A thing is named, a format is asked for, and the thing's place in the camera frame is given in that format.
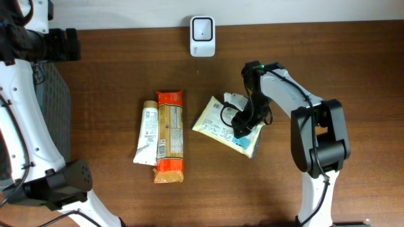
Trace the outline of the cream snack bag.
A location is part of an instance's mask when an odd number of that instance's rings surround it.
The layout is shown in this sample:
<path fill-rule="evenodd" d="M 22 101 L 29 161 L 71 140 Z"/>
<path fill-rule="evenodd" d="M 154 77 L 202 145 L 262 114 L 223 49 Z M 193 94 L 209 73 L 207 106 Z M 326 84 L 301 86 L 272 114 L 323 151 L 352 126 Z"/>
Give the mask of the cream snack bag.
<path fill-rule="evenodd" d="M 214 96 L 211 96 L 208 104 L 192 126 L 192 130 L 200 132 L 236 151 L 253 158 L 258 149 L 261 128 L 264 123 L 259 123 L 252 129 L 252 132 L 244 137 L 236 138 L 233 128 L 226 126 L 221 118 L 220 112 L 223 104 Z"/>

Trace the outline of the orange cracker package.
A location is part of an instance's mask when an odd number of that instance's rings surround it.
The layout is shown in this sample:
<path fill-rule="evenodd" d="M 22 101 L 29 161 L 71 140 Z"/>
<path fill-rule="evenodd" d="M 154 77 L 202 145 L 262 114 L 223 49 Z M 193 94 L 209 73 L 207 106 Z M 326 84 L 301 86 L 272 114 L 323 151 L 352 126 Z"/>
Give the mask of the orange cracker package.
<path fill-rule="evenodd" d="M 184 180 L 182 92 L 157 92 L 158 148 L 155 183 Z"/>

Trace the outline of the white tube brown cap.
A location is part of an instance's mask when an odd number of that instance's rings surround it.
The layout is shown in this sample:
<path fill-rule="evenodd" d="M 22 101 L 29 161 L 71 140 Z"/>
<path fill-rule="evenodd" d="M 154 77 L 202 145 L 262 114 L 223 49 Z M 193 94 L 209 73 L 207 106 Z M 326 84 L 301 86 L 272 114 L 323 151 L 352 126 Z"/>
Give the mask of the white tube brown cap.
<path fill-rule="evenodd" d="M 157 102 L 147 100 L 143 104 L 138 146 L 133 159 L 142 165 L 157 165 L 158 109 Z"/>

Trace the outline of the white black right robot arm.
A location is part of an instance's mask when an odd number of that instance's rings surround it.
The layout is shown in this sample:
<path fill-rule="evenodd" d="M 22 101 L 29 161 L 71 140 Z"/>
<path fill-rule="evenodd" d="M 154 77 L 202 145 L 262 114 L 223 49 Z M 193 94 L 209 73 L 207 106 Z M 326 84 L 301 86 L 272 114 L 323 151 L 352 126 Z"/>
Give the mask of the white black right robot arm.
<path fill-rule="evenodd" d="M 334 226 L 331 205 L 336 180 L 351 149 L 342 104 L 313 95 L 279 62 L 252 61 L 241 71 L 247 103 L 231 121 L 241 138 L 263 123 L 270 125 L 270 103 L 290 118 L 290 149 L 302 172 L 302 203 L 296 226 Z"/>

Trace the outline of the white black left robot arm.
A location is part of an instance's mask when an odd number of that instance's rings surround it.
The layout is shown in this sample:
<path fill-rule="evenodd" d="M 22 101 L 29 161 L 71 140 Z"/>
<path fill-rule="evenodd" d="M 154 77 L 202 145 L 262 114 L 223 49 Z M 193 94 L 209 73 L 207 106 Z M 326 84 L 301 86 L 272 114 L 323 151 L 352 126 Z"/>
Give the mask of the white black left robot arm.
<path fill-rule="evenodd" d="M 80 226 L 122 226 L 93 191 L 90 167 L 70 158 L 69 88 L 56 63 L 78 61 L 73 28 L 50 28 L 50 0 L 1 2 L 1 193 L 4 204 L 46 207 Z"/>

